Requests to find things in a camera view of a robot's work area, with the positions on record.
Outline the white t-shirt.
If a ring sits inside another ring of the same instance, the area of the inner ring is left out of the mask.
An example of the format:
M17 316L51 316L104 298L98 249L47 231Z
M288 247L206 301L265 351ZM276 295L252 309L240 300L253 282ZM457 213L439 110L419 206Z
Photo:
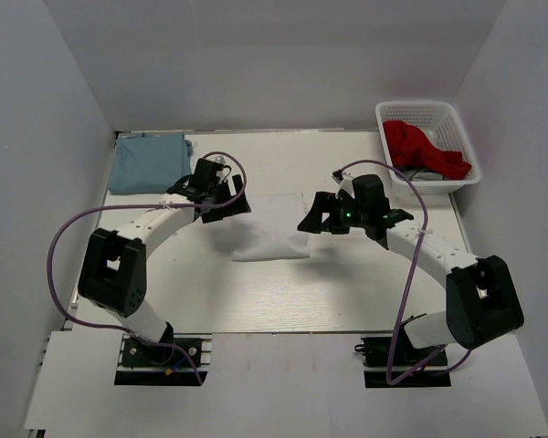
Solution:
M298 230L306 215L302 193L250 195L250 213L231 220L231 260L257 262L311 256L309 235Z

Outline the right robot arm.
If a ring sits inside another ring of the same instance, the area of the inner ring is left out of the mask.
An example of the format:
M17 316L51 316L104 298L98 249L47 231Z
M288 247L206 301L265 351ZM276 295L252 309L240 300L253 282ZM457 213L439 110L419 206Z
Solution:
M427 348L459 344L476 349L519 329L522 306L506 262L481 258L422 229L414 216L390 206L380 178L373 174L343 182L338 193L317 192L298 229L309 234L365 235L410 261L416 261L445 290L443 311L404 322L394 341L395 355L413 364Z

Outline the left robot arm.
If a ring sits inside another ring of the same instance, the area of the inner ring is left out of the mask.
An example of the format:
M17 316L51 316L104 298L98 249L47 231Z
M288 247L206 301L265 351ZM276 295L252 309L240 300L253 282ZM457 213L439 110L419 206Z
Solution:
M90 236L79 275L79 295L113 315L118 330L138 339L153 363L164 364L174 355L174 329L147 301L147 261L166 240L200 221L212 223L245 214L247 174L238 174L210 152L198 159L192 174L179 179L144 213L113 229L96 229Z

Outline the red t-shirt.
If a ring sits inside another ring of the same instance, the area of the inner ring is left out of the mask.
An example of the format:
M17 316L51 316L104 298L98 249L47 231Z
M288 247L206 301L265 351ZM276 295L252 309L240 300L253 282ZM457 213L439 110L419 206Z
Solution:
M427 168L450 180L463 180L472 170L460 151L439 150L416 126L401 120L388 120L383 128L395 167Z

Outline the folded light blue t-shirt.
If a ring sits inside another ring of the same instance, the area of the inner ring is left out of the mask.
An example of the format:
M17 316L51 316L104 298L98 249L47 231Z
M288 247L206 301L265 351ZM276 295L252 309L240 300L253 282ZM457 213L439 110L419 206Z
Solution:
M193 144L182 132L119 137L108 182L113 195L165 193L192 173Z

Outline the white plastic basket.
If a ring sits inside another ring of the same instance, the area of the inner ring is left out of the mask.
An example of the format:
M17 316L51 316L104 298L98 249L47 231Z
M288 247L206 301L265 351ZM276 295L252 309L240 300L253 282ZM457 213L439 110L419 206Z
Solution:
M432 100L385 101L375 106L375 116L385 160L389 165L395 167L384 128L384 123L389 120L399 120L419 128L437 149L460 152L463 160L471 165L468 174L461 180L414 181L421 194L453 193L480 181L480 166L475 153L457 112L450 104Z

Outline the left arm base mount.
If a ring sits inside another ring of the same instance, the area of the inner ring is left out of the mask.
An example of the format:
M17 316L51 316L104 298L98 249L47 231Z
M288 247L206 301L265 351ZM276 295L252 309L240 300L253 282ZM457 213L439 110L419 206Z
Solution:
M210 334L174 335L173 344L183 349L194 363L200 380L189 360L179 349L158 348L122 336L115 371L116 386L200 387L209 372L212 351Z

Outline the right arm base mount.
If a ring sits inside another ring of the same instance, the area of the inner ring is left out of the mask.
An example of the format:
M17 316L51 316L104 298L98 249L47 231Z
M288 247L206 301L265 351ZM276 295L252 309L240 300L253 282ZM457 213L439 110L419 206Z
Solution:
M436 357L423 367L415 370L410 376L395 386L390 386L386 380L388 353L391 345L391 335L373 335L362 337L353 347L354 353L363 360L364 385L366 389L396 389L396 388L447 388L451 379L446 372L448 357L441 350ZM423 360L437 347L415 349L404 329L400 329L393 360L393 375L395 379L413 365Z

